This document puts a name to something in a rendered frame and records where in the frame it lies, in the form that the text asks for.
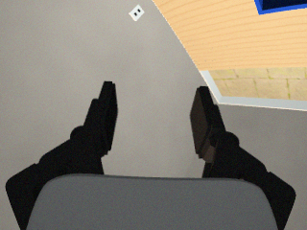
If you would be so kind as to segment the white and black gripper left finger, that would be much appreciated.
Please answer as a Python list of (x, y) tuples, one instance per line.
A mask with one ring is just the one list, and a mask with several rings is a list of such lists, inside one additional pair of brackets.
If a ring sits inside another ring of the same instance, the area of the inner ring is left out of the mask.
[(115, 83), (104, 81), (83, 126), (75, 127), (69, 140), (7, 181), (6, 192), (20, 230), (27, 229), (36, 199), (52, 178), (71, 173), (104, 174), (101, 158), (111, 150), (117, 116)]

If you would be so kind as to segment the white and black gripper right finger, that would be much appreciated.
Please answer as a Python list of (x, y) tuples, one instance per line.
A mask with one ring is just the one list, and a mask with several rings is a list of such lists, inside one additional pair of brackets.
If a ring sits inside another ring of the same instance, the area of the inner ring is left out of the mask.
[(235, 178), (259, 186), (272, 207), (278, 230), (284, 230), (295, 203), (294, 188), (239, 147), (238, 137), (225, 130), (208, 86), (197, 88), (190, 121), (195, 152), (205, 161), (201, 178)]

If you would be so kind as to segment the blue plastic crate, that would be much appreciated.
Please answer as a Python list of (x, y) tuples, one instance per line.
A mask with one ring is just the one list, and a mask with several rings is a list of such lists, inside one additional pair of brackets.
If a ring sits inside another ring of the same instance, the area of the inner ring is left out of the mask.
[(307, 8), (307, 0), (254, 0), (258, 14)]

